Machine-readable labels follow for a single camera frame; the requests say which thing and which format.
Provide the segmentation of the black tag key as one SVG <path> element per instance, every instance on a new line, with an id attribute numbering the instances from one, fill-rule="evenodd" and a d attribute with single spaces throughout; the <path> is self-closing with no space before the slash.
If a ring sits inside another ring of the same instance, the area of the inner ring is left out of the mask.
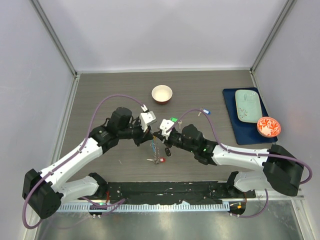
<path id="1" fill-rule="evenodd" d="M 164 149 L 164 151 L 165 151 L 165 154 L 166 154 L 167 157 L 171 157 L 172 156 L 171 150 L 168 147 L 166 147 Z"/>

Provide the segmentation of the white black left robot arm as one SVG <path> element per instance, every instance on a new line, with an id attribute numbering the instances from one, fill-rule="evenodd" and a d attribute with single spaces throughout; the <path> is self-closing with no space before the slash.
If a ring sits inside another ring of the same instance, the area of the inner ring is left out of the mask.
<path id="1" fill-rule="evenodd" d="M 56 163 L 41 171 L 29 170 L 24 176 L 22 198 L 42 220 L 52 216 L 63 203 L 86 196 L 102 199 L 108 184 L 99 174 L 90 173 L 72 182 L 69 179 L 117 146 L 120 140 L 133 140 L 136 146 L 152 140 L 151 124 L 155 122 L 152 111 L 147 110 L 134 118 L 131 110 L 118 107 L 111 117 L 89 133 L 87 139 Z"/>

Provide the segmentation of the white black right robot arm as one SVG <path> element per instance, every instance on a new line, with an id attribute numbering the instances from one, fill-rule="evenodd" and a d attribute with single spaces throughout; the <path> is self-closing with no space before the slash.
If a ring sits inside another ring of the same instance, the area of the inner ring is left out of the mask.
<path id="1" fill-rule="evenodd" d="M 194 125 L 178 132 L 161 127 L 153 133 L 167 148 L 176 147 L 194 155 L 203 165 L 235 166 L 248 172 L 232 172 L 227 180 L 226 193 L 233 198 L 243 192 L 273 189 L 282 195 L 295 197 L 301 184 L 304 167 L 295 158 L 287 156 L 283 147 L 247 149 L 219 145 L 204 138 Z"/>

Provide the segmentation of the green tag key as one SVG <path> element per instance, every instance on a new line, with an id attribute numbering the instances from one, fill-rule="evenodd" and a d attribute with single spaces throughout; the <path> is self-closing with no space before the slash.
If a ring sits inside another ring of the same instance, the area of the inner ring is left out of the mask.
<path id="1" fill-rule="evenodd" d="M 174 123 L 178 123 L 179 125 L 181 125 L 182 122 L 183 122 L 182 120 L 179 120 L 179 119 L 176 118 L 176 117 L 171 117 L 170 120 L 171 120 L 172 122 L 174 122 Z"/>

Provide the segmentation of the red bowl white inside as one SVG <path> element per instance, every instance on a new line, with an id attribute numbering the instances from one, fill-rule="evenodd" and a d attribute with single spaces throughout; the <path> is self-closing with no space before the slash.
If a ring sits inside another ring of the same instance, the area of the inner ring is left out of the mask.
<path id="1" fill-rule="evenodd" d="M 172 99 L 173 91 L 167 85 L 157 85 L 152 89 L 151 96 L 157 104 L 165 105 Z"/>

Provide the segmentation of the blue tag key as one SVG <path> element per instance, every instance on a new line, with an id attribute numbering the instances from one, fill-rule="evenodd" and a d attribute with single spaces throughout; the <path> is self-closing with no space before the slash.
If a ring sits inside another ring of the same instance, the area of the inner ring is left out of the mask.
<path id="1" fill-rule="evenodd" d="M 199 117 L 201 114 L 210 115 L 211 112 L 209 110 L 205 109 L 205 108 L 200 108 L 197 116 Z"/>

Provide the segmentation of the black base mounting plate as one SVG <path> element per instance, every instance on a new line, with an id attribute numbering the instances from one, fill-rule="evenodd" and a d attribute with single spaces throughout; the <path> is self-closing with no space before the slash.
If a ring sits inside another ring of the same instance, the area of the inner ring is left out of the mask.
<path id="1" fill-rule="evenodd" d="M 253 190 L 243 193 L 225 182 L 164 181 L 164 182 L 109 182 L 100 196 L 90 200 L 109 200 L 112 204 L 125 199 L 130 205 L 173 205 L 183 201 L 191 205 L 219 204 L 223 199 L 254 199 Z"/>

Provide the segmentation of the pale green rectangular plate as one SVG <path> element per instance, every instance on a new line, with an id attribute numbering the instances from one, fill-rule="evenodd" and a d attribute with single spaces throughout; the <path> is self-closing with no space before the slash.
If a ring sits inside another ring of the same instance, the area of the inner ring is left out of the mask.
<path id="1" fill-rule="evenodd" d="M 241 122 L 256 124 L 263 117 L 260 97 L 256 91 L 238 89 L 235 92 L 235 105 Z"/>

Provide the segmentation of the orange white patterned bowl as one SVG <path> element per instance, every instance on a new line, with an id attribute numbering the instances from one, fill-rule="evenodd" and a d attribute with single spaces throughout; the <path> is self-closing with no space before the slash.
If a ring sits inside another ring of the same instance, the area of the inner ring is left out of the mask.
<path id="1" fill-rule="evenodd" d="M 260 118 L 256 124 L 256 128 L 258 133 L 266 138 L 277 137 L 282 131 L 280 123 L 269 116 Z"/>

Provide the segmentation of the aluminium frame rail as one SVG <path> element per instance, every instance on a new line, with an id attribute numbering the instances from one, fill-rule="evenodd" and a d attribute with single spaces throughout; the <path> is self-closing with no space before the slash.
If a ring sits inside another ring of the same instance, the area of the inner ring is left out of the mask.
<path id="1" fill-rule="evenodd" d="M 53 25 L 51 24 L 47 14 L 45 13 L 41 3 L 39 0 L 29 0 L 30 4 L 32 5 L 33 9 L 35 10 L 37 16 L 39 17 L 41 23 L 43 24 L 47 34 L 49 35 L 50 39 L 52 40 L 53 44 L 55 45 L 58 53 L 62 57 L 64 63 L 66 64 L 68 70 L 72 74 L 74 78 L 78 76 L 78 72 L 75 69 L 74 65 L 71 62 L 65 48 L 63 47 Z"/>

